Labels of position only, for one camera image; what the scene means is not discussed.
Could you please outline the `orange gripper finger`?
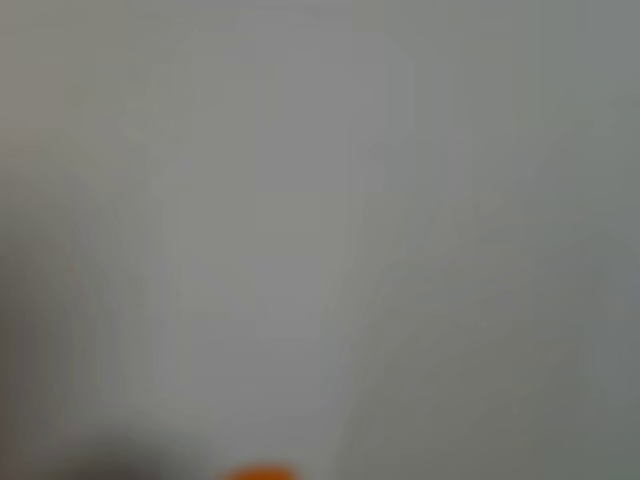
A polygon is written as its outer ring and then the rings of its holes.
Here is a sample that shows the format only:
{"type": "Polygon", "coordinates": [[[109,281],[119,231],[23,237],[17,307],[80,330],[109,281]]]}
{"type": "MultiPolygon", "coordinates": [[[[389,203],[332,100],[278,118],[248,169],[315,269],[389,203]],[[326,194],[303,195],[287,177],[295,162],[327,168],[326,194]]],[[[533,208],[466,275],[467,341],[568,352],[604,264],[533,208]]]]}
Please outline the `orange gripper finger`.
{"type": "Polygon", "coordinates": [[[224,473],[221,480],[299,480],[293,467],[282,464],[243,465],[224,473]]]}

